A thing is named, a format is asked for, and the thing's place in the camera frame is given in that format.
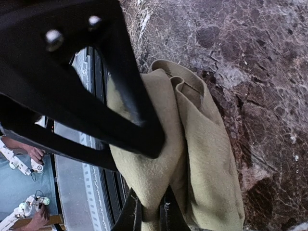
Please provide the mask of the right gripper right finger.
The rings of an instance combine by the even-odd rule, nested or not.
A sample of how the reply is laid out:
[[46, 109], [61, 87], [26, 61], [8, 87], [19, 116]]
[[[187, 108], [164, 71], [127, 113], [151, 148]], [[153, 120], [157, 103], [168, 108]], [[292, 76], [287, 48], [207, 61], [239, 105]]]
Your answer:
[[160, 231], [190, 231], [170, 185], [160, 203]]

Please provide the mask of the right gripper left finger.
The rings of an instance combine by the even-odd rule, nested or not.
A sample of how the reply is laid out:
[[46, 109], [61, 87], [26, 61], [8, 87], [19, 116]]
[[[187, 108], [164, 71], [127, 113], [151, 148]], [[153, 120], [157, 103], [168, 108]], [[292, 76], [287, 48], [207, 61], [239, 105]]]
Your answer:
[[141, 231], [141, 223], [142, 204], [131, 188], [120, 216], [111, 231]]

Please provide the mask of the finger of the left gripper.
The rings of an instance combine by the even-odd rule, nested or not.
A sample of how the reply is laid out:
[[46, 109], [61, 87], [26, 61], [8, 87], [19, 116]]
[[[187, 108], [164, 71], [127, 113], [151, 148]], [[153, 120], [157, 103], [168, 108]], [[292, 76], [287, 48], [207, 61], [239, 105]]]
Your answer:
[[30, 146], [82, 163], [117, 171], [109, 148], [95, 150], [68, 140], [50, 130], [36, 125], [40, 115], [19, 105], [12, 99], [0, 97], [0, 135], [11, 149]]
[[[88, 92], [69, 64], [87, 46], [97, 49], [130, 120]], [[152, 159], [165, 143], [117, 0], [1, 1], [0, 92], [102, 142]]]

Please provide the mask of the olive green underwear white waistband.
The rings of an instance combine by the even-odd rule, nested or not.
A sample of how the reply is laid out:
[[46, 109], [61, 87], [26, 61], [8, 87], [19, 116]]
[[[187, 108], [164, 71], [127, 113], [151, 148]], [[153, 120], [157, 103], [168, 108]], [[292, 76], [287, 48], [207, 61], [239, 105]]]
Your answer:
[[143, 206], [142, 230], [159, 230], [159, 204], [168, 187], [190, 227], [242, 230], [235, 158], [207, 85], [168, 60], [154, 61], [142, 79], [162, 121], [165, 146], [157, 159], [110, 147], [116, 167]]

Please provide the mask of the operator hand upper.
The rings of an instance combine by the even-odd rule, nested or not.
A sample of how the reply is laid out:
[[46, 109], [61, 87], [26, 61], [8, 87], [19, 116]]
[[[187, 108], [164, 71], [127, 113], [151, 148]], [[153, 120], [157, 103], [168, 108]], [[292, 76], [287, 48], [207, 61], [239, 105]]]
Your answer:
[[36, 147], [28, 147], [26, 149], [28, 155], [39, 165], [44, 165], [43, 157], [45, 155], [45, 151]]

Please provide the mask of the operator hand lower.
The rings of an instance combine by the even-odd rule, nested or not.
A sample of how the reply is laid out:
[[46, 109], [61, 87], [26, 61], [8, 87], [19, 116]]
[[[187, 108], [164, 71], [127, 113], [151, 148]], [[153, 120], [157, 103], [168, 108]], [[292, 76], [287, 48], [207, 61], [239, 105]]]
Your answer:
[[45, 205], [42, 205], [41, 208], [34, 214], [34, 217], [31, 220], [31, 227], [35, 230], [40, 229], [45, 226], [50, 220], [50, 213], [48, 208]]

